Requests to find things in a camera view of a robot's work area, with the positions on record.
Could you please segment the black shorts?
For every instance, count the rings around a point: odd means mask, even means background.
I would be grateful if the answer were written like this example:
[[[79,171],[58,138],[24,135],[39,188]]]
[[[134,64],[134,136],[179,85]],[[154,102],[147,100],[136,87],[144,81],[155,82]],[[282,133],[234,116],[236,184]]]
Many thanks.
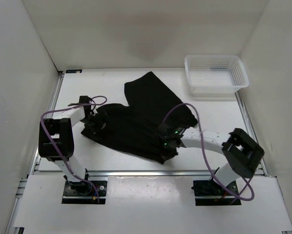
[[[103,146],[157,161],[175,156],[161,156],[156,129],[161,123],[172,127],[195,127],[198,123],[191,110],[153,72],[124,85],[127,106],[105,104],[109,116],[108,131],[81,134]]]

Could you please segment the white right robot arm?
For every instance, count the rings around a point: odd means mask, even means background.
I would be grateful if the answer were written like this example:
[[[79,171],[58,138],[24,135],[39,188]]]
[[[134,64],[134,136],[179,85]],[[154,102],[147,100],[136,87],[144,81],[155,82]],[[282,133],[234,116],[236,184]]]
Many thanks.
[[[232,132],[201,132],[197,128],[174,128],[161,124],[156,133],[164,148],[200,148],[222,154],[227,163],[216,170],[209,182],[209,190],[222,194],[227,186],[238,178],[250,179],[263,158],[265,151],[243,129],[235,128]]]

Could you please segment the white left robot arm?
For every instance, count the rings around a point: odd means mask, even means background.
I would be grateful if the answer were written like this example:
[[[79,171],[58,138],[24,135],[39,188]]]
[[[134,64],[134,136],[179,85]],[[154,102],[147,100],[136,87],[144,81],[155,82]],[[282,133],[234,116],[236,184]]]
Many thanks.
[[[75,183],[81,195],[92,190],[87,169],[74,156],[73,127],[82,122],[89,123],[96,114],[96,107],[107,102],[105,96],[80,96],[79,101],[66,108],[47,111],[41,115],[38,152],[40,157],[57,165],[67,182]]]

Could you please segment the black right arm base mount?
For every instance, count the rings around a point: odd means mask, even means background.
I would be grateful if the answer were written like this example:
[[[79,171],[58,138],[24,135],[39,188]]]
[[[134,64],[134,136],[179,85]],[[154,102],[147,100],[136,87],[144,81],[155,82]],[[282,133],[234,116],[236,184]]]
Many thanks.
[[[194,176],[191,189],[194,191],[195,206],[238,206],[240,199],[227,193],[208,176]]]

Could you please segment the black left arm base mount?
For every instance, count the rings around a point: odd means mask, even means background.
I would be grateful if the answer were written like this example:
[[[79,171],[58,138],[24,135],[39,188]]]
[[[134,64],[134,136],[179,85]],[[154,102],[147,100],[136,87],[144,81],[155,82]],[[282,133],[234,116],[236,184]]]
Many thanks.
[[[92,185],[85,182],[70,182],[65,178],[62,195],[62,204],[92,204],[104,205],[107,194],[107,180],[92,180]]]

